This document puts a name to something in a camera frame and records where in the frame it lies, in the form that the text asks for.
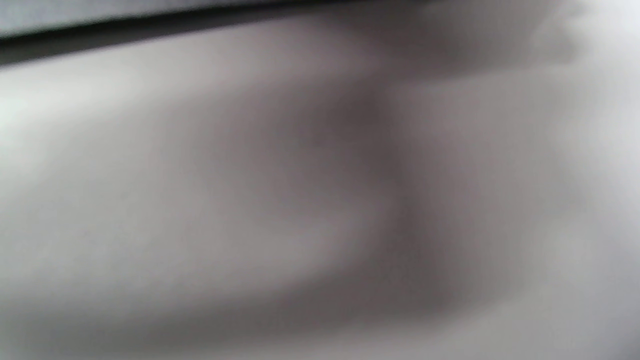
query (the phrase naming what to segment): dark edge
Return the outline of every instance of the dark edge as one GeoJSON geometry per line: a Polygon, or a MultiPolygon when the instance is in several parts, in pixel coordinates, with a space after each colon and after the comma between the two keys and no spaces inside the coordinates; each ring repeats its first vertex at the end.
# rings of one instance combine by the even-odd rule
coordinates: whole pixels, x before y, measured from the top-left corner
{"type": "Polygon", "coordinates": [[[112,19],[0,38],[0,67],[166,35],[296,15],[326,5],[357,1],[365,0],[284,0],[276,3],[217,6],[146,17],[112,19]]]}

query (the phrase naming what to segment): gray surface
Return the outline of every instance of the gray surface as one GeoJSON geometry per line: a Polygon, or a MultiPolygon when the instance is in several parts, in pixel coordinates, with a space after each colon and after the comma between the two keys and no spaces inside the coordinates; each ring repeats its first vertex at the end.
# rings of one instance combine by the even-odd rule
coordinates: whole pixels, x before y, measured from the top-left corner
{"type": "Polygon", "coordinates": [[[109,19],[278,0],[2,0],[0,37],[109,19]]]}

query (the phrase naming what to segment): dark strip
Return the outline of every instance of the dark strip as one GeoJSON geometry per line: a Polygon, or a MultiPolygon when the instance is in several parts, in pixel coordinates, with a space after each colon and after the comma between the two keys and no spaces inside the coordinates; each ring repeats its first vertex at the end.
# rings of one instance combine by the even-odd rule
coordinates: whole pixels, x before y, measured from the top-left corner
{"type": "Polygon", "coordinates": [[[317,10],[319,7],[329,4],[355,1],[365,0],[288,0],[277,3],[214,7],[109,20],[41,33],[0,38],[0,65],[176,33],[272,19],[317,10]]]}

